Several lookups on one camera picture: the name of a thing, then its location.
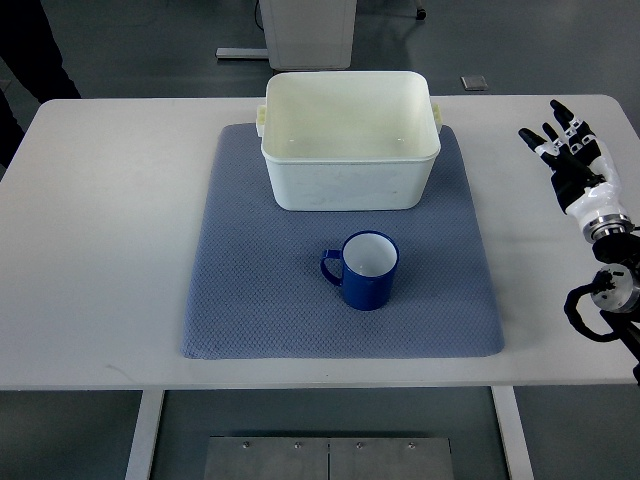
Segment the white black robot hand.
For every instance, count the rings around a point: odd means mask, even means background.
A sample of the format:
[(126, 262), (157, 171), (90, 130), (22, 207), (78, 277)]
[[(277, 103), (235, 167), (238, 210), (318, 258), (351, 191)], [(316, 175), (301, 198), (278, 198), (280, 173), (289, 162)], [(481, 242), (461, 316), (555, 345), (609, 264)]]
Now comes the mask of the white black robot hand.
[(622, 183), (608, 147), (563, 103), (553, 99), (550, 107), (560, 132), (543, 123), (544, 136), (528, 128), (518, 134), (551, 170), (560, 209), (576, 220), (591, 244), (609, 235), (632, 233), (635, 225), (621, 204)]

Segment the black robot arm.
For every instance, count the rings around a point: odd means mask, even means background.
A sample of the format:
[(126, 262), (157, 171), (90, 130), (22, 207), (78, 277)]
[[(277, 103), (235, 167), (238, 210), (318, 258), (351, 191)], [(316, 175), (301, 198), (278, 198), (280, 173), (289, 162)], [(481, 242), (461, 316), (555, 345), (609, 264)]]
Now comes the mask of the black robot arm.
[[(570, 325), (585, 338), (598, 342), (621, 342), (634, 356), (639, 356), (639, 236), (635, 228), (605, 229), (595, 236), (592, 252), (603, 266), (590, 283), (571, 290), (564, 313)], [(578, 311), (579, 301), (589, 297), (610, 327), (597, 333), (584, 322)]]

